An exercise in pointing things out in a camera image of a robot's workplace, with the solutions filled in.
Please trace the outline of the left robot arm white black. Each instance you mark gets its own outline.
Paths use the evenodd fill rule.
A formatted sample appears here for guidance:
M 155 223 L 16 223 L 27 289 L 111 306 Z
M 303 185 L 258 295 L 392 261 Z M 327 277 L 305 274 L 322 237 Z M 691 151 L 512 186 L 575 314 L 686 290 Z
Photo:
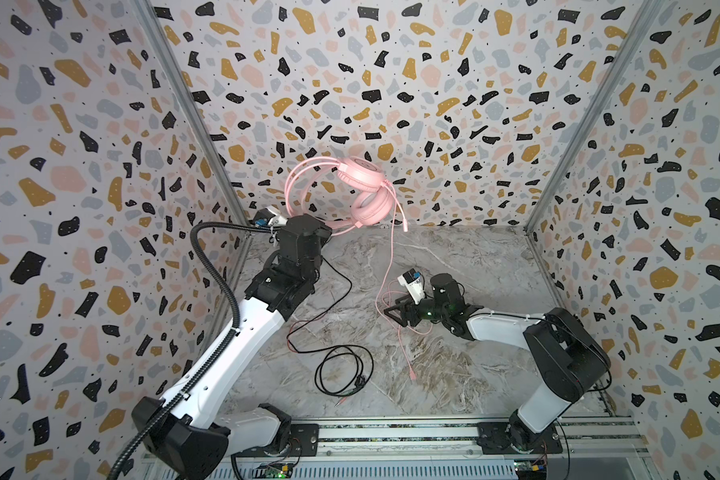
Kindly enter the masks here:
M 132 411 L 138 429 L 111 467 L 116 479 L 139 445 L 182 479 L 205 479 L 227 457 L 257 448 L 279 455 L 290 448 L 292 420 L 282 410 L 257 408 L 220 417 L 220 408 L 248 364 L 315 291 L 322 247 L 332 230 L 310 216 L 292 217 L 282 226 L 263 228 L 275 236 L 273 259 L 237 300 L 221 285 L 231 319 L 188 373 L 159 398 L 142 398 Z

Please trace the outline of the pink headphones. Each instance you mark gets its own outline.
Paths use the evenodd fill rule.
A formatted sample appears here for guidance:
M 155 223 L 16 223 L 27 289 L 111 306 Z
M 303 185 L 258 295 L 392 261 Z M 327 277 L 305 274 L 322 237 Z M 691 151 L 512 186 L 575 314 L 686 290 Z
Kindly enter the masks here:
M 385 219 L 399 220 L 403 231 L 408 232 L 408 219 L 393 183 L 380 166 L 355 156 L 315 156 L 298 163 L 288 174 L 284 186 L 289 217 L 307 212 L 310 190 L 326 175 L 342 184 L 340 192 L 344 203 L 339 205 L 349 208 L 349 213 L 341 219 L 325 220 L 335 235 L 374 226 Z

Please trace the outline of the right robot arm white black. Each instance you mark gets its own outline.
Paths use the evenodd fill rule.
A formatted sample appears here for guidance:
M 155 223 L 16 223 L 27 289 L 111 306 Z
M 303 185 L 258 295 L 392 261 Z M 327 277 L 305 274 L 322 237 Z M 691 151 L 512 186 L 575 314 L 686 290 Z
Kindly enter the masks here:
M 478 426 L 477 444 L 486 455 L 560 453 L 555 423 L 595 384 L 610 373 L 611 361 L 602 347 L 568 310 L 556 307 L 545 314 L 498 312 L 465 300 L 462 284 L 441 273 L 425 282 L 410 269 L 397 278 L 406 293 L 394 300 L 379 296 L 387 319 L 402 329 L 423 321 L 439 324 L 467 340 L 495 342 L 526 350 L 535 362 L 541 383 L 504 422 Z

